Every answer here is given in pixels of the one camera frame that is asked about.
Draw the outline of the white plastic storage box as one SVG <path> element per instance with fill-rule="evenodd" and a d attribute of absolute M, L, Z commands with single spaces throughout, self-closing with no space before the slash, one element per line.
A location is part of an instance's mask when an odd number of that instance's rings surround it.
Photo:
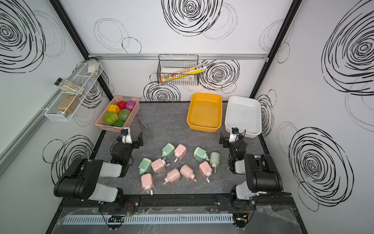
<path fill-rule="evenodd" d="M 232 128 L 245 131 L 245 137 L 255 138 L 262 133 L 261 104 L 258 100 L 230 96 L 225 116 L 225 130 L 230 133 Z"/>

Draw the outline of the yellow plastic storage box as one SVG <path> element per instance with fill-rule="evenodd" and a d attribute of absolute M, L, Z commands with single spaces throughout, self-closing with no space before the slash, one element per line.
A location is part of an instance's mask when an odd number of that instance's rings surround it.
<path fill-rule="evenodd" d="M 217 132 L 222 125 L 223 100 L 220 95 L 195 93 L 187 116 L 190 129 Z"/>

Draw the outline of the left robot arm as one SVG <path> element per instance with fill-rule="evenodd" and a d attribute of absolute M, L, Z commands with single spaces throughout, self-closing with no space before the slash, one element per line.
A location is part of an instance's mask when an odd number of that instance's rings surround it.
<path fill-rule="evenodd" d="M 143 133 L 140 132 L 137 140 L 132 140 L 130 129 L 121 131 L 116 143 L 111 147 L 112 159 L 104 160 L 76 159 L 64 172 L 54 187 L 54 195 L 65 199 L 92 200 L 99 202 L 99 208 L 113 205 L 119 211 L 128 203 L 123 190 L 98 182 L 101 177 L 125 177 L 133 161 L 134 149 L 144 145 Z"/>

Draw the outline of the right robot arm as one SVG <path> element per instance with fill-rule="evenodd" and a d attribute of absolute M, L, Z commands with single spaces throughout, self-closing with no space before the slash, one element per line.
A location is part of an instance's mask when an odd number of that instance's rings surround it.
<path fill-rule="evenodd" d="M 255 155 L 246 151 L 244 133 L 220 133 L 219 144 L 229 150 L 228 169 L 245 175 L 245 181 L 233 186 L 230 205 L 235 210 L 255 206 L 255 198 L 280 193 L 283 190 L 280 174 L 271 155 Z"/>

